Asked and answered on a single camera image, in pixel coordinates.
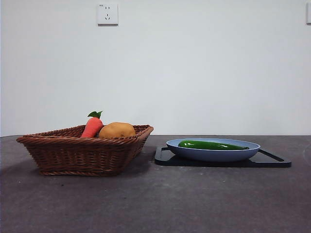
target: black tray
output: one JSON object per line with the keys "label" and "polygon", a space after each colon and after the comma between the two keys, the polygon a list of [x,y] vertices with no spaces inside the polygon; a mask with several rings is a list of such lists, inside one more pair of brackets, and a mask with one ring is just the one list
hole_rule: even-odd
{"label": "black tray", "polygon": [[264,150],[259,150],[250,159],[236,162],[205,162],[191,160],[173,154],[167,147],[158,147],[155,164],[161,166],[215,166],[215,167],[291,167],[292,162]]}

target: green leaf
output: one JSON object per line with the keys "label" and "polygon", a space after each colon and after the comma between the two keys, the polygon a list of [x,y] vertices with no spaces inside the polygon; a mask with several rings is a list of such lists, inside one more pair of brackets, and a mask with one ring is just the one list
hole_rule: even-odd
{"label": "green leaf", "polygon": [[101,113],[102,113],[102,111],[100,111],[100,112],[91,112],[89,115],[88,115],[88,117],[97,117],[98,119],[99,118],[101,118]]}
{"label": "green leaf", "polygon": [[97,112],[91,112],[88,117],[97,117],[98,118],[98,115],[97,115]]}
{"label": "green leaf", "polygon": [[102,111],[100,111],[100,112],[97,113],[98,118],[101,118],[101,114],[102,114]]}

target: white wall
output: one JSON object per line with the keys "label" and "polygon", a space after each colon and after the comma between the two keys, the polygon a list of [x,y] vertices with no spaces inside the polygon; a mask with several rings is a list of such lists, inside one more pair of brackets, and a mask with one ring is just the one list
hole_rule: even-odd
{"label": "white wall", "polygon": [[1,135],[85,124],[311,134],[305,0],[2,0]]}

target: blue plate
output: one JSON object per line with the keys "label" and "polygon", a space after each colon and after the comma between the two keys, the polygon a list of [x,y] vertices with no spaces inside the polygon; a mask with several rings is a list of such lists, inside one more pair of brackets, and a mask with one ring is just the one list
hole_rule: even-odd
{"label": "blue plate", "polygon": [[[248,147],[247,150],[203,150],[203,149],[192,149],[179,147],[178,144],[183,140],[195,140],[195,141],[206,141],[206,142],[218,142],[236,145],[240,147]],[[245,160],[253,157],[258,150],[260,145],[232,139],[222,138],[180,138],[166,142],[167,147],[174,154],[185,157],[188,159],[208,161],[208,162],[234,162]]]}

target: basket rim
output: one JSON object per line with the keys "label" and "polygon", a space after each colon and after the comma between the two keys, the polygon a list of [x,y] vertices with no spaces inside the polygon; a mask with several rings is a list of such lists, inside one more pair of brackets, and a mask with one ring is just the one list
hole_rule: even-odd
{"label": "basket rim", "polygon": [[85,127],[85,125],[79,125],[75,127],[60,129],[60,130],[54,130],[54,131],[48,131],[48,132],[42,132],[42,133],[34,133],[34,134],[26,134],[16,139],[19,143],[26,143],[26,142],[44,142],[44,143],[66,143],[66,144],[128,144],[133,143],[136,141],[141,141],[142,138],[145,138],[148,136],[154,128],[150,125],[133,125],[133,127],[146,127],[144,130],[140,131],[138,134],[131,136],[131,137],[114,137],[114,138],[97,138],[97,137],[72,137],[72,136],[43,136],[42,134],[46,133],[58,133],[61,131],[76,129],[79,127]]}

